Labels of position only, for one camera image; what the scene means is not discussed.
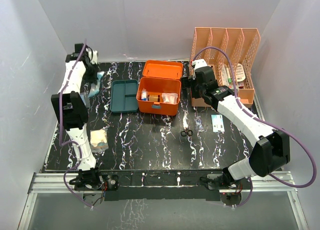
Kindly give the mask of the light blue long packet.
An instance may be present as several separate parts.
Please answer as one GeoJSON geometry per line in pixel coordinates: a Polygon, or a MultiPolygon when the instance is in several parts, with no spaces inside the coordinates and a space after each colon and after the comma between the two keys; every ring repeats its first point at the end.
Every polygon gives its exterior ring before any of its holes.
{"type": "Polygon", "coordinates": [[[101,79],[104,76],[104,74],[104,71],[100,71],[97,73],[97,82],[91,84],[90,91],[88,93],[89,98],[94,97],[100,91],[101,79]]]}

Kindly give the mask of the white gauze pad pack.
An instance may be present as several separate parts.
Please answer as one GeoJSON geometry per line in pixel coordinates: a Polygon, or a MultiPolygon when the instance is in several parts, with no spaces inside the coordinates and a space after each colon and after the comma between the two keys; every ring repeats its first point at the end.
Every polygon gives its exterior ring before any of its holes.
{"type": "Polygon", "coordinates": [[[177,93],[162,93],[162,100],[166,104],[177,104],[178,103],[178,94],[177,93]]]}

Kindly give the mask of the brown bottle orange cap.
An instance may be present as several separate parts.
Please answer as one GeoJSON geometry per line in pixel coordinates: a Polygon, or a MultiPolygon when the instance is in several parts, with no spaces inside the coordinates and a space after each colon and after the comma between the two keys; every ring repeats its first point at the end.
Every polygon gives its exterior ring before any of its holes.
{"type": "Polygon", "coordinates": [[[161,98],[160,98],[160,95],[155,95],[155,94],[149,94],[148,95],[148,101],[150,102],[160,102],[161,101],[161,98]]]}

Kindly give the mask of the white blue small bottle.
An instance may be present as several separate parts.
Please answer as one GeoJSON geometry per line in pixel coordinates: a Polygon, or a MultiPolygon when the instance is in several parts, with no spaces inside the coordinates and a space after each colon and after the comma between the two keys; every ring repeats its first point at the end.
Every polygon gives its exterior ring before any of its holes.
{"type": "Polygon", "coordinates": [[[148,92],[147,92],[146,89],[142,89],[140,99],[142,101],[147,101],[148,100],[148,92]]]}

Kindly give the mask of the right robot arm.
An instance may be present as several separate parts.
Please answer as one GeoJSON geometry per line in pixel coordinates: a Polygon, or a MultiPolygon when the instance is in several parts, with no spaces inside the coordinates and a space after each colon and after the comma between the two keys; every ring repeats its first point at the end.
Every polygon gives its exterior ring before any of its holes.
{"type": "Polygon", "coordinates": [[[249,157],[237,161],[211,180],[219,187],[235,188],[247,177],[265,177],[290,162],[290,138],[281,130],[259,122],[228,86],[219,86],[206,62],[193,62],[193,75],[182,77],[181,87],[189,88],[192,97],[202,98],[218,113],[229,119],[249,140],[253,149],[249,157]]]}

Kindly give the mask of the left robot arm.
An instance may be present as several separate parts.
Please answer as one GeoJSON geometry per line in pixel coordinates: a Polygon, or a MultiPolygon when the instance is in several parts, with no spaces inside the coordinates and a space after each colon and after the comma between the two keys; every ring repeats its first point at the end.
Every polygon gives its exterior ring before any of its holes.
{"type": "Polygon", "coordinates": [[[59,135],[67,133],[69,140],[59,140],[60,146],[71,144],[77,159],[77,177],[66,181],[69,189],[87,188],[106,191],[111,188],[108,179],[103,177],[95,153],[108,149],[107,132],[104,129],[87,132],[89,120],[88,101],[81,94],[82,82],[88,82],[93,89],[92,97],[99,90],[100,80],[104,74],[98,71],[98,52],[86,43],[76,43],[74,52],[65,59],[65,75],[60,90],[51,96],[51,103],[59,123],[59,135]]]}

